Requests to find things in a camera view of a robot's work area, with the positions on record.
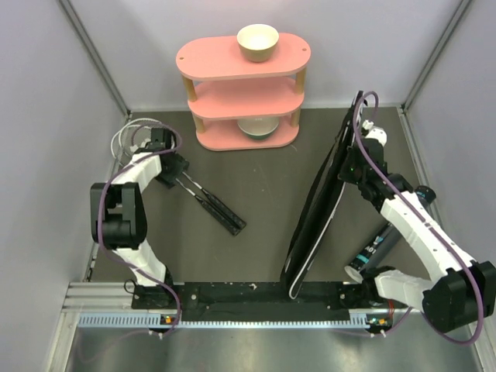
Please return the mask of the black racket bag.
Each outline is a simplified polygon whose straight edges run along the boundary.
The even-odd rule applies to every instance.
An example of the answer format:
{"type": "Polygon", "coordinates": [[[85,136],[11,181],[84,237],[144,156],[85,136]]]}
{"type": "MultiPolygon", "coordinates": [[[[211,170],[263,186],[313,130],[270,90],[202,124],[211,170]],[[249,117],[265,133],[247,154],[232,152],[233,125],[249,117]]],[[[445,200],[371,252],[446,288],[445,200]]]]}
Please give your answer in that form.
{"type": "Polygon", "coordinates": [[[363,92],[358,91],[345,114],[334,144],[317,171],[291,237],[280,275],[281,287],[291,300],[295,300],[301,290],[303,280],[319,251],[322,238],[343,195],[345,184],[338,174],[346,158],[347,148],[354,140],[354,110],[363,111],[363,107],[357,105],[361,97],[363,92]]]}

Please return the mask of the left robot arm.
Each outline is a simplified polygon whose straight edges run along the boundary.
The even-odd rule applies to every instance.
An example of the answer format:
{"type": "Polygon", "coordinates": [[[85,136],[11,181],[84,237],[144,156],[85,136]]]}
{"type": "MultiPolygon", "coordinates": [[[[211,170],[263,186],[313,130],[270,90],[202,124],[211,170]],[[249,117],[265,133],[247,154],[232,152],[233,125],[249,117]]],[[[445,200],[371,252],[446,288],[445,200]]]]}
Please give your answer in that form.
{"type": "Polygon", "coordinates": [[[127,165],[106,182],[90,188],[91,235],[111,259],[127,266],[136,284],[149,288],[149,298],[159,307],[177,297],[167,266],[147,240],[148,223],[142,193],[164,172],[164,162],[182,145],[179,133],[170,126],[151,129],[150,141],[131,156],[127,165]]]}

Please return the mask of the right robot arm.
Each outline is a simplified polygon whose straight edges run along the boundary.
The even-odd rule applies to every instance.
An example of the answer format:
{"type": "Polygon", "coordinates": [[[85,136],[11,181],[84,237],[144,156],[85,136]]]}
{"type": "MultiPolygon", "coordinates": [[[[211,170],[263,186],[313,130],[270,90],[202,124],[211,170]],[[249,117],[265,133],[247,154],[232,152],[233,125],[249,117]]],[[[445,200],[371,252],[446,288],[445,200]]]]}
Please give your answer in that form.
{"type": "Polygon", "coordinates": [[[367,139],[363,145],[349,146],[339,177],[355,184],[403,236],[429,277],[412,277],[393,267],[362,270],[363,300],[373,307],[388,299],[399,301],[421,311],[441,333],[472,322],[481,324],[494,313],[494,265],[478,263],[460,249],[425,210],[410,184],[386,170],[382,145],[367,139]]]}

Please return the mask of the black shuttlecock tube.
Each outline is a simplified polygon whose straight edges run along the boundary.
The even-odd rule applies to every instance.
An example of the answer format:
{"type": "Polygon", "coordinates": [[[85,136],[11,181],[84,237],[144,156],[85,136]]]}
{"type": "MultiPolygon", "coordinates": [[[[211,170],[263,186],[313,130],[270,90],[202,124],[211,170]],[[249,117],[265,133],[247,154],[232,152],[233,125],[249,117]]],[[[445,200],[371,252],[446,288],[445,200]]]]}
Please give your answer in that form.
{"type": "Polygon", "coordinates": [[[352,280],[361,283],[363,280],[362,274],[367,270],[378,268],[381,261],[401,239],[400,232],[391,223],[385,223],[345,266],[345,272],[352,280]]]}

